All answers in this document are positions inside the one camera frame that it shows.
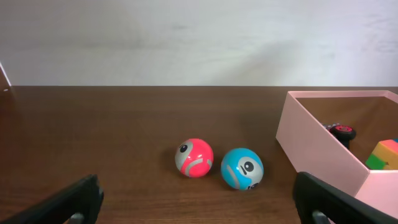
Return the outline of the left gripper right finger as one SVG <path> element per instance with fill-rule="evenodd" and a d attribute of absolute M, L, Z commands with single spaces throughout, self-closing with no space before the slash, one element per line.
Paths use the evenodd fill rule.
<path fill-rule="evenodd" d="M 397 224 L 396 218 L 355 199 L 308 172 L 297 174 L 293 200 L 303 224 Z"/>

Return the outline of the multicolour puzzle cube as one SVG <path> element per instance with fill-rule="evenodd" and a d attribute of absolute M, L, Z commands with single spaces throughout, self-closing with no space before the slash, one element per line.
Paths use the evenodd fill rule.
<path fill-rule="evenodd" d="M 397 139 L 379 141 L 365 164 L 372 170 L 397 170 Z"/>

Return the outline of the red toy fire truck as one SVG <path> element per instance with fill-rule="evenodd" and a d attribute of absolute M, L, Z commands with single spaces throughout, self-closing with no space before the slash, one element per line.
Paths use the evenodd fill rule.
<path fill-rule="evenodd" d="M 334 135 L 334 137 L 347 149 L 350 148 L 350 141 L 356 137 L 356 131 L 351 126 L 335 123 L 324 124 L 323 127 Z"/>

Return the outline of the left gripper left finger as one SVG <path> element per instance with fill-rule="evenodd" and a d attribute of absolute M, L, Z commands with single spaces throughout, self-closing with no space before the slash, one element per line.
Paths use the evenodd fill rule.
<path fill-rule="evenodd" d="M 89 223 L 97 221 L 104 199 L 98 176 L 88 175 L 3 223 Z"/>

